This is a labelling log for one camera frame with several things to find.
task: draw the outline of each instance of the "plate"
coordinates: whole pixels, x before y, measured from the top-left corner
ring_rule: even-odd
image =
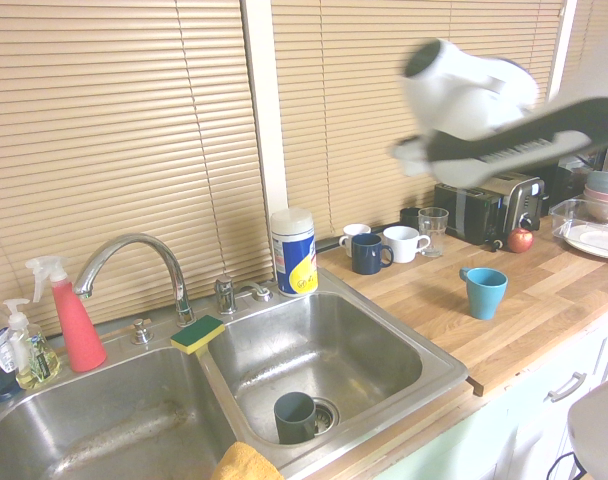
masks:
[[[608,258],[607,229],[593,225],[576,225],[568,230],[564,240],[578,250]]]

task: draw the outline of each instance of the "liquid soap bottle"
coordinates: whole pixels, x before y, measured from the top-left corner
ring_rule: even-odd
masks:
[[[71,370],[88,372],[106,360],[106,350],[82,301],[73,293],[73,284],[62,266],[65,260],[55,256],[37,257],[26,262],[26,267],[35,275],[34,302],[40,301],[45,280],[51,280]]]
[[[11,311],[8,320],[9,343],[13,348],[16,374],[20,387],[29,390],[55,378],[60,372],[60,361],[37,325],[28,323],[28,318],[17,310],[18,305],[29,303],[25,298],[6,300]]]

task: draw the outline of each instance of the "dark blue mug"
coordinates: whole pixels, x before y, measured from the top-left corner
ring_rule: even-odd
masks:
[[[382,250],[388,251],[391,261],[382,261]],[[373,275],[393,263],[393,249],[382,244],[382,239],[374,233],[360,233],[351,242],[353,271],[360,275]]]

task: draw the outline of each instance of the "chrome faucet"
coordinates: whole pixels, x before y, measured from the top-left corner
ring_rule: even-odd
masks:
[[[194,323],[195,315],[193,314],[193,310],[188,301],[184,276],[182,275],[182,270],[177,258],[175,258],[171,249],[162,241],[144,233],[120,235],[119,237],[109,240],[95,250],[84,267],[82,267],[82,271],[77,276],[77,280],[75,280],[75,285],[73,286],[75,295],[80,298],[90,297],[93,294],[93,281],[106,261],[120,248],[131,243],[143,243],[148,245],[162,257],[162,260],[164,260],[166,268],[168,268],[168,272],[171,275],[171,282],[173,283],[175,306],[179,315],[177,326],[183,328]]]
[[[219,313],[231,314],[237,311],[235,305],[235,294],[241,292],[245,288],[253,289],[253,298],[258,302],[268,302],[273,294],[266,288],[258,285],[255,282],[241,282],[237,288],[233,287],[233,279],[228,275],[221,275],[215,280],[215,299]]]

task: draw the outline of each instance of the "red apple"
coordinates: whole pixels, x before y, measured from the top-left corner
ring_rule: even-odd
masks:
[[[525,228],[516,228],[508,234],[506,243],[512,252],[525,252],[533,245],[533,232]]]

